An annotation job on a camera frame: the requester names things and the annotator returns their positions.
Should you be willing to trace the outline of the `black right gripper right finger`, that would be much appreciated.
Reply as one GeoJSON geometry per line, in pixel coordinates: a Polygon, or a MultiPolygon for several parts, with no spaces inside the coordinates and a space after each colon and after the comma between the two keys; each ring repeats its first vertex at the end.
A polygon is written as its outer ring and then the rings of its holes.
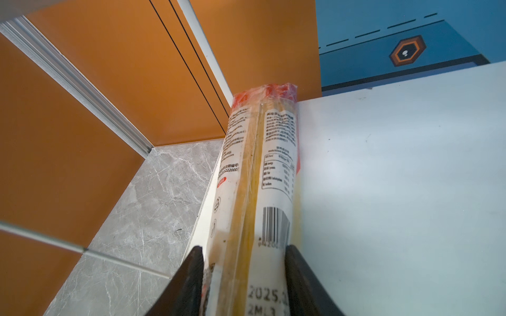
{"type": "Polygon", "coordinates": [[[295,245],[285,250],[290,315],[345,316],[295,245]]]}

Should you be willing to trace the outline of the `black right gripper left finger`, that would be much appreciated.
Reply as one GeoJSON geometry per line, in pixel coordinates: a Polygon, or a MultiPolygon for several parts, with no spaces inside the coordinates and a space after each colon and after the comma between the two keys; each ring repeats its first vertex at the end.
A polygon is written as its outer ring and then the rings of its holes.
{"type": "Polygon", "coordinates": [[[202,247],[194,246],[145,316],[200,315],[203,278],[202,247]]]}

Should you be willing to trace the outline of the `red spaghetti pack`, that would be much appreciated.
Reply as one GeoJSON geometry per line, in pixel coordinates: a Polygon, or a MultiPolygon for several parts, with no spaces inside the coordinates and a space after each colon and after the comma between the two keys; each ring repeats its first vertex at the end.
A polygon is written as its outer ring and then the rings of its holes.
{"type": "Polygon", "coordinates": [[[288,315],[285,249],[300,170],[297,87],[233,100],[204,256],[202,315],[288,315]]]}

